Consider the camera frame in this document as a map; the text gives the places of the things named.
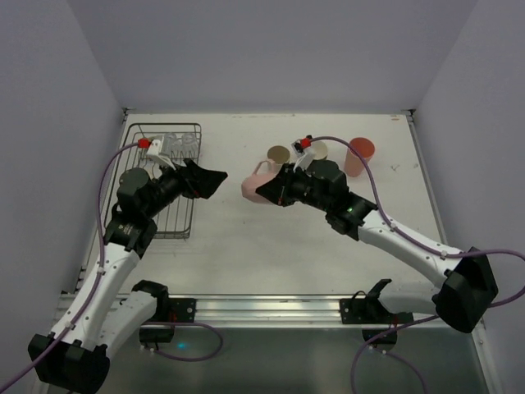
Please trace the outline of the pink mug with handle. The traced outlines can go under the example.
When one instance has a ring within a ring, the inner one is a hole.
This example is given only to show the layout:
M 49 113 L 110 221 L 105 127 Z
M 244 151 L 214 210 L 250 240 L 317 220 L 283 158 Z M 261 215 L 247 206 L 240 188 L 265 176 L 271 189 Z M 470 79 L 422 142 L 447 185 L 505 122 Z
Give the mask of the pink mug with handle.
M 263 164 L 267 164 L 267 170 L 260 172 Z M 265 159 L 257 164 L 252 174 L 245 178 L 241 184 L 242 196 L 255 204 L 270 204 L 270 202 L 259 195 L 256 189 L 262 185 L 265 185 L 276 177 L 278 173 L 278 165 L 271 159 Z

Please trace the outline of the black mug cream inside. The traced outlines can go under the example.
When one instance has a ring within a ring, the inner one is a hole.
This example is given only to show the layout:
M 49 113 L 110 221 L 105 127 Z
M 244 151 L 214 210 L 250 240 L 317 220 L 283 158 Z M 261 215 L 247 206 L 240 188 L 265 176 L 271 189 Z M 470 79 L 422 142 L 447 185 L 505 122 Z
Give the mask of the black mug cream inside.
M 313 141 L 311 147 L 315 151 L 315 160 L 325 160 L 328 156 L 328 148 L 323 141 Z

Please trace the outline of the beige cup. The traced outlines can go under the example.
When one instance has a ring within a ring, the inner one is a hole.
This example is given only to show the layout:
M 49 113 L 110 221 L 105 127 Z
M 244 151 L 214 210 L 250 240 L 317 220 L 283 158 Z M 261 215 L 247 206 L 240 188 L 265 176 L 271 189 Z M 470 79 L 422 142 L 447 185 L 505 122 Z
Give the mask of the beige cup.
M 288 163 L 290 160 L 290 151 L 282 145 L 274 145 L 267 151 L 267 158 L 278 165 Z

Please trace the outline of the tall salmon pink cup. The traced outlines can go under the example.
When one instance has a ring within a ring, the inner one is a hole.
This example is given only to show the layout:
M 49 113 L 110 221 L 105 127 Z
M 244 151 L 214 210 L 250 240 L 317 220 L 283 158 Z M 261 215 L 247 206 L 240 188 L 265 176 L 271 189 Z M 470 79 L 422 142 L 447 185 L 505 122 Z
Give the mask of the tall salmon pink cup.
M 362 159 L 368 163 L 373 157 L 376 147 L 373 142 L 364 137 L 353 138 L 345 157 L 344 171 L 348 176 L 357 177 L 365 169 Z

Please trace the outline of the clear glass cup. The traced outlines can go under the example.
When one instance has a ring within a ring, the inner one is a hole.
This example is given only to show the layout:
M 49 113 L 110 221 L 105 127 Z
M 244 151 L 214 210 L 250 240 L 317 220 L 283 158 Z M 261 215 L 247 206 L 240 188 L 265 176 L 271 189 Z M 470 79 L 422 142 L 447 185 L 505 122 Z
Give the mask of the clear glass cup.
M 197 151 L 199 148 L 199 142 L 194 132 L 184 133 L 181 136 L 180 141 L 181 141 L 182 150 L 186 152 L 187 154 L 192 154 L 193 152 Z
M 166 152 L 178 151 L 180 140 L 176 133 L 166 133 L 163 136 L 162 149 Z

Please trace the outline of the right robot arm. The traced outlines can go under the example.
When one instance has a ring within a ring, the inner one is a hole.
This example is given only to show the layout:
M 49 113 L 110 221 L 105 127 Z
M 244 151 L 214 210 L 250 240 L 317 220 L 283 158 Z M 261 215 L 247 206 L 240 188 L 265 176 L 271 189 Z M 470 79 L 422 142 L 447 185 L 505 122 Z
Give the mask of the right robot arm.
M 337 233 L 385 251 L 430 282 L 378 293 L 377 302 L 390 314 L 435 314 L 470 333 L 498 295 L 485 254 L 442 245 L 387 216 L 378 204 L 352 192 L 332 161 L 315 160 L 306 170 L 286 164 L 256 192 L 281 207 L 300 202 L 323 211 Z

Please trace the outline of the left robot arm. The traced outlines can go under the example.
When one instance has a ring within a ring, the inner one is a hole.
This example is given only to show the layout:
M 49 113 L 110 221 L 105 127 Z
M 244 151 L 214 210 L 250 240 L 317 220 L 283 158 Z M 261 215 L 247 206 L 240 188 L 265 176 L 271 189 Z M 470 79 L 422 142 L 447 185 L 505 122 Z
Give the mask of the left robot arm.
M 145 323 L 170 322 L 167 287 L 156 282 L 140 282 L 117 310 L 112 305 L 157 234 L 155 216 L 180 196 L 209 199 L 227 177 L 191 159 L 163 168 L 159 178 L 139 167 L 121 174 L 95 265 L 51 332 L 36 334 L 29 343 L 41 381 L 70 392 L 95 393 L 131 334 Z

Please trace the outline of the left controller box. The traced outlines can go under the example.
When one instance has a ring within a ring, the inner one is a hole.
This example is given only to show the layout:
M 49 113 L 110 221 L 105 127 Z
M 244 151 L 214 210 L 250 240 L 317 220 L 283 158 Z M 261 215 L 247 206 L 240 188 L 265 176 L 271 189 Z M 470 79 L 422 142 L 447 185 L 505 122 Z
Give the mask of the left controller box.
M 171 326 L 151 326 L 139 329 L 139 342 L 143 345 L 159 345 L 170 343 L 175 335 L 175 329 Z

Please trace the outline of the controller box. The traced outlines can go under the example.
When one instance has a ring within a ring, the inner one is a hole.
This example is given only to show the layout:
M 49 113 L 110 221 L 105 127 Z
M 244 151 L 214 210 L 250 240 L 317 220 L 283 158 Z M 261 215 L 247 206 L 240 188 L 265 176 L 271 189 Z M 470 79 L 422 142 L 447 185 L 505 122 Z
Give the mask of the controller box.
M 139 342 L 143 345 L 159 345 L 170 343 L 175 335 L 175 329 L 171 326 L 151 326 L 139 329 Z
M 371 338 L 379 335 L 380 333 L 382 333 L 381 329 L 364 328 L 362 330 L 362 337 L 364 341 L 369 341 Z M 394 349 L 395 345 L 397 344 L 397 341 L 397 332 L 391 332 L 388 334 L 382 334 L 381 337 L 378 337 L 374 341 L 371 341 L 368 344 L 368 346 L 372 349 L 388 352 Z

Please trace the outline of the right controller box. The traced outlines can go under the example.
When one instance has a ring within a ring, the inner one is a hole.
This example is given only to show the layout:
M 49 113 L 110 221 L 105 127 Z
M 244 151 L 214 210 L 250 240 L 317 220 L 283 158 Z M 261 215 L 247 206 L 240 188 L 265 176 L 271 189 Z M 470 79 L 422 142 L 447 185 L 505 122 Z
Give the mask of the right controller box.
M 382 333 L 381 329 L 364 328 L 362 330 L 362 337 L 364 341 L 369 341 L 371 338 L 379 335 L 380 333 Z M 388 352 L 394 349 L 395 345 L 397 344 L 397 341 L 397 332 L 391 332 L 388 334 L 382 334 L 381 337 L 378 337 L 374 341 L 371 341 L 368 344 L 368 346 L 372 349 Z

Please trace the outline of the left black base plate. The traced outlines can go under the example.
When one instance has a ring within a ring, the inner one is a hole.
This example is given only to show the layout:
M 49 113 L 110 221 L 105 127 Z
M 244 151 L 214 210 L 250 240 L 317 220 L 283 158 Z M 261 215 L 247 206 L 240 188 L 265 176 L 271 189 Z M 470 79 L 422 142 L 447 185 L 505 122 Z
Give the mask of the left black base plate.
M 196 313 L 195 298 L 170 298 L 168 318 L 173 323 L 193 323 Z

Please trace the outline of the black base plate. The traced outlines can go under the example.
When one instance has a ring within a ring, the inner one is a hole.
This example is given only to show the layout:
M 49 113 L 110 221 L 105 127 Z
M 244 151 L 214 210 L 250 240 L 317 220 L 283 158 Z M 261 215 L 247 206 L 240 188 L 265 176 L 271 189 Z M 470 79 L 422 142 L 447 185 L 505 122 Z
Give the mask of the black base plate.
M 196 313 L 195 298 L 170 298 L 168 318 L 173 323 L 193 323 Z
M 340 320 L 343 324 L 404 324 L 414 321 L 412 313 L 393 314 L 378 300 L 346 298 L 339 300 Z

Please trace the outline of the aluminium mounting rail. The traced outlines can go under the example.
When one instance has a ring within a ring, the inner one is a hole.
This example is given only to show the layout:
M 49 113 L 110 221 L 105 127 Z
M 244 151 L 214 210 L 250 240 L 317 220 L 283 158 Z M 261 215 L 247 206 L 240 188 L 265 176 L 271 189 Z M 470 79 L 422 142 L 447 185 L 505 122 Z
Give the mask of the aluminium mounting rail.
M 372 300 L 365 295 L 169 295 L 165 299 L 167 317 L 170 298 L 195 298 L 197 304 L 194 323 L 201 322 L 214 327 L 274 327 L 283 324 L 328 327 L 343 324 L 339 312 L 340 299 Z M 92 318 L 103 324 L 108 314 L 117 311 L 127 300 L 130 301 L 130 307 L 125 312 L 126 315 L 140 312 L 149 317 L 158 306 L 157 299 L 144 292 L 139 295 L 118 294 L 113 300 L 103 300 L 98 295 L 92 300 L 82 300 L 79 294 L 63 295 L 57 307 L 57 316 L 70 322 L 84 306 L 85 310 L 78 316 L 77 324 L 88 322 Z M 383 307 L 393 314 L 412 313 L 414 320 L 436 312 L 431 301 Z

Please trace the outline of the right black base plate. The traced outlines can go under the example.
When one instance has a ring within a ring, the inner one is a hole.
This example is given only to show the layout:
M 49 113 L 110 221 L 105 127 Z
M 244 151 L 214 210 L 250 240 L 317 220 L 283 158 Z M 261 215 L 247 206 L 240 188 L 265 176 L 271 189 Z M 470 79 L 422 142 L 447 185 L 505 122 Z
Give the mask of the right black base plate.
M 393 314 L 378 300 L 346 298 L 339 300 L 340 320 L 343 324 L 404 324 L 414 321 L 412 313 Z

